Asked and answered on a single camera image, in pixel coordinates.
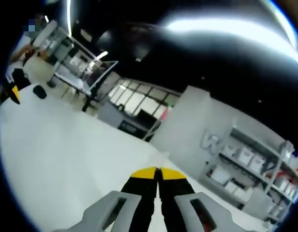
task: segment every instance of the white wall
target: white wall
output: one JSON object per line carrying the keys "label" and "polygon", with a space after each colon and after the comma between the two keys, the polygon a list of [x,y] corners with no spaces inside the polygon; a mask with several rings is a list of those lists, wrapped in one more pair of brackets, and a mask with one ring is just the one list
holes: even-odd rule
{"label": "white wall", "polygon": [[235,118],[237,127],[277,150],[284,141],[254,118],[212,99],[209,92],[187,87],[150,143],[160,151],[169,151],[170,160],[192,178],[198,179],[211,157],[208,150],[200,147],[205,130],[221,138]]}

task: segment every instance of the white storage box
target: white storage box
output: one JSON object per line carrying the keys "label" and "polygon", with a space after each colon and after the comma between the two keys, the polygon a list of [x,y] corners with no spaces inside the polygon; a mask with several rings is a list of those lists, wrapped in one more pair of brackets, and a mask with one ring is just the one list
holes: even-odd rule
{"label": "white storage box", "polygon": [[295,193],[296,193],[296,187],[293,186],[292,189],[291,189],[291,191],[290,191],[289,197],[290,198],[293,198]]}
{"label": "white storage box", "polygon": [[235,192],[235,190],[238,188],[238,186],[236,184],[234,184],[232,181],[229,181],[226,186],[225,189],[227,191],[229,191],[230,193]]}
{"label": "white storage box", "polygon": [[280,176],[278,178],[276,178],[274,184],[282,191],[285,190],[285,188],[287,187],[287,185],[289,184],[289,181],[287,180],[287,178],[285,178],[284,176]]}
{"label": "white storage box", "polygon": [[221,153],[224,154],[224,155],[226,155],[226,156],[233,156],[235,154],[235,152],[236,152],[236,149],[237,149],[236,147],[233,147],[230,144],[226,144],[223,147]]}
{"label": "white storage box", "polygon": [[284,190],[284,193],[288,196],[292,189],[293,189],[293,185],[289,182]]}
{"label": "white storage box", "polygon": [[225,185],[227,181],[231,179],[231,175],[228,171],[223,169],[221,166],[217,165],[217,167],[213,170],[211,174],[211,178],[219,182],[220,184]]}
{"label": "white storage box", "polygon": [[245,165],[248,165],[253,155],[253,152],[249,151],[245,147],[243,147],[235,153],[235,157]]}
{"label": "white storage box", "polygon": [[253,194],[254,188],[250,187],[247,189],[246,191],[246,197],[247,197],[247,201],[250,200],[252,194]]}
{"label": "white storage box", "polygon": [[246,200],[246,191],[240,187],[235,190],[234,195],[241,198],[243,201]]}
{"label": "white storage box", "polygon": [[261,169],[262,169],[264,163],[265,163],[265,161],[262,159],[262,157],[260,157],[258,155],[254,155],[251,158],[251,160],[248,164],[248,167],[256,173],[261,173]]}
{"label": "white storage box", "polygon": [[286,152],[284,157],[283,157],[283,161],[286,163],[286,164],[289,164],[290,160],[291,160],[291,156],[292,156],[292,153],[290,152]]}
{"label": "white storage box", "polygon": [[272,214],[274,217],[277,217],[283,210],[283,207],[280,205],[276,205],[271,210],[270,214]]}

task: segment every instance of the black ceiling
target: black ceiling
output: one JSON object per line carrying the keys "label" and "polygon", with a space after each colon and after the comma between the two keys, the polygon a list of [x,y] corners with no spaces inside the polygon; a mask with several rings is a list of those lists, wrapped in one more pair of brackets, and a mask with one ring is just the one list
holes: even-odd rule
{"label": "black ceiling", "polygon": [[[188,34],[173,38],[162,27],[176,15],[220,12],[252,18],[286,37],[259,1],[72,2],[73,36],[93,53],[107,50],[107,59],[118,59],[121,76],[179,92],[187,85],[208,90],[212,97],[290,140],[298,151],[298,64],[231,36]],[[80,29],[93,37],[90,43],[80,35]]]}

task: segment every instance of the red object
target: red object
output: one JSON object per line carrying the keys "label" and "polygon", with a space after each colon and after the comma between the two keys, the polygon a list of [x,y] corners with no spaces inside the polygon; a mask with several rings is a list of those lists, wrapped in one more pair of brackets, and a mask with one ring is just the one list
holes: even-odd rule
{"label": "red object", "polygon": [[[286,175],[286,173],[285,172],[279,172],[279,173],[277,173],[277,177],[280,177],[280,176],[283,176],[283,175]],[[291,183],[292,184],[296,184],[297,182],[294,181],[294,180],[292,180]]]}
{"label": "red object", "polygon": [[168,112],[168,107],[164,110],[162,116],[161,116],[161,120],[164,120],[167,116],[167,112]]}

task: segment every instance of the person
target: person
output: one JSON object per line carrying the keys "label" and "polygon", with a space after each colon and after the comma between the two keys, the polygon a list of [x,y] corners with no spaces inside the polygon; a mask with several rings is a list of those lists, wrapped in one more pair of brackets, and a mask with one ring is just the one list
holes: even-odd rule
{"label": "person", "polygon": [[15,103],[20,104],[18,91],[30,85],[22,68],[34,53],[35,49],[31,44],[26,44],[10,56],[5,78],[0,86],[0,103],[10,97]]}

